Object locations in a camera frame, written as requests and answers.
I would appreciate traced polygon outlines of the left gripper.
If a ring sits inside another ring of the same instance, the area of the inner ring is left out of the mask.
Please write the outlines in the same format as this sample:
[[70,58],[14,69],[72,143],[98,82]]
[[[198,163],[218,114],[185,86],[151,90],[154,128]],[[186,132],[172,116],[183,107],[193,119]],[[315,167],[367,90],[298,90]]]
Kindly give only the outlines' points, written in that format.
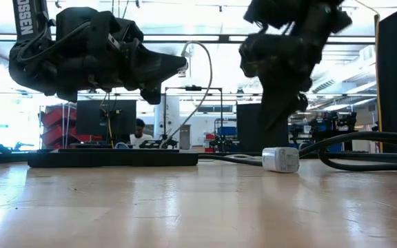
[[[56,40],[62,59],[57,66],[56,95],[75,102],[80,90],[115,87],[139,90],[152,105],[161,102],[161,84],[187,65],[169,46],[147,47],[133,20],[89,7],[67,8],[57,15]],[[145,72],[143,68],[174,68]]]

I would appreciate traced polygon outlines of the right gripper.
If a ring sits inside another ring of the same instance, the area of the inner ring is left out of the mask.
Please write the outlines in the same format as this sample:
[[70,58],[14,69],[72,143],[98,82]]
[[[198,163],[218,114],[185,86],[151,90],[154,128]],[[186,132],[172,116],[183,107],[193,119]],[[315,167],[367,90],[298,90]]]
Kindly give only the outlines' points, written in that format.
[[[312,86],[311,74],[322,59],[323,45],[300,37],[251,34],[240,45],[240,68],[248,78],[257,77],[263,87],[260,120],[264,130],[281,118],[304,110],[304,94]],[[279,96],[284,94],[281,112]]]

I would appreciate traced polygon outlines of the white USB charger adapter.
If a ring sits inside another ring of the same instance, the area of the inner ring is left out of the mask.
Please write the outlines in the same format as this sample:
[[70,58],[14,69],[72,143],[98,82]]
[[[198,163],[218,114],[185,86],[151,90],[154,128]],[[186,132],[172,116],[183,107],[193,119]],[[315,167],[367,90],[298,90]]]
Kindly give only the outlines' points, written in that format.
[[296,173],[299,165],[299,151],[294,147],[268,147],[262,151],[262,166],[267,171]]

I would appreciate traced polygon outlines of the black rectangular panel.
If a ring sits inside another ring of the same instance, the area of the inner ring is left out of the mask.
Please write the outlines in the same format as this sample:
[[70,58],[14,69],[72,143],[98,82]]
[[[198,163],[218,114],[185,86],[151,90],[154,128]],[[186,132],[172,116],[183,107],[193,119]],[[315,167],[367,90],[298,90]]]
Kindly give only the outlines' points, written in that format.
[[236,128],[239,152],[262,152],[267,147],[288,147],[287,120],[267,128],[269,116],[261,112],[260,103],[236,106]]

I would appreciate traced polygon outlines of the person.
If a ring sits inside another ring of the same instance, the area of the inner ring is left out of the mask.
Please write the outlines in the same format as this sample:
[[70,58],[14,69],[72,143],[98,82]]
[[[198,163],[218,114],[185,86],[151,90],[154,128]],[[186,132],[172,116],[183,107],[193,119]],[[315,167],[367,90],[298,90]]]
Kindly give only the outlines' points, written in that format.
[[140,148],[140,145],[144,141],[154,139],[153,136],[151,136],[149,134],[145,134],[144,129],[145,129],[145,122],[142,119],[137,118],[136,119],[136,130],[133,134],[130,135],[130,145],[134,149]]

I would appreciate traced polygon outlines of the black computer monitor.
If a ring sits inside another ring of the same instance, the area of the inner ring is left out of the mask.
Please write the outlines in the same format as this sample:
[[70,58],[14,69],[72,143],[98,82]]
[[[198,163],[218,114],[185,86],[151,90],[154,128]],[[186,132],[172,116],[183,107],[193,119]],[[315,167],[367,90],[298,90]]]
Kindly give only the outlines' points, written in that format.
[[79,101],[76,133],[83,135],[132,134],[136,127],[135,100]]

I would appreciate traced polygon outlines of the black power strip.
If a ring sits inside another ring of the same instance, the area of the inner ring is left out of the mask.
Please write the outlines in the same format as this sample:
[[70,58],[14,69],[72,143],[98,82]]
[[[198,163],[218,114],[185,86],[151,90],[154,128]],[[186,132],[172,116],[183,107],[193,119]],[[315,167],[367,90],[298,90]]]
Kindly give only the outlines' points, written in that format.
[[56,149],[28,154],[31,168],[195,166],[199,154],[176,149]]

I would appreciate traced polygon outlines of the red storage bin rack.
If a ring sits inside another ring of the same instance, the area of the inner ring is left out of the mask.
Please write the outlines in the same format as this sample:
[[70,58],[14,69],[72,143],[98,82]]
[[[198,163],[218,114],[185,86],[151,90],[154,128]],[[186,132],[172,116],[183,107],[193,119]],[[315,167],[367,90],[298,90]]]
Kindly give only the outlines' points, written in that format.
[[76,144],[101,141],[100,135],[77,134],[77,110],[69,105],[47,106],[39,115],[43,149],[75,148]]

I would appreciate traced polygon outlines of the black aluminium table frame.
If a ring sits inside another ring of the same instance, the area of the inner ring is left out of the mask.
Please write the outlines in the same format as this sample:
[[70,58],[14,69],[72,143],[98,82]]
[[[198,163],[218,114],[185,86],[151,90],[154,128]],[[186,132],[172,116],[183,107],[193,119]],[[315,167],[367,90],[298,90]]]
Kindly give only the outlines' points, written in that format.
[[[77,149],[98,149],[98,148],[77,148]],[[15,162],[26,162],[28,160],[28,154],[35,153],[38,150],[31,152],[13,152],[11,149],[4,147],[0,144],[0,163],[15,163]],[[244,154],[204,154],[198,153],[198,161],[200,159],[210,159],[217,161],[226,161],[231,163],[239,163],[244,165],[261,166],[262,159],[246,156]]]

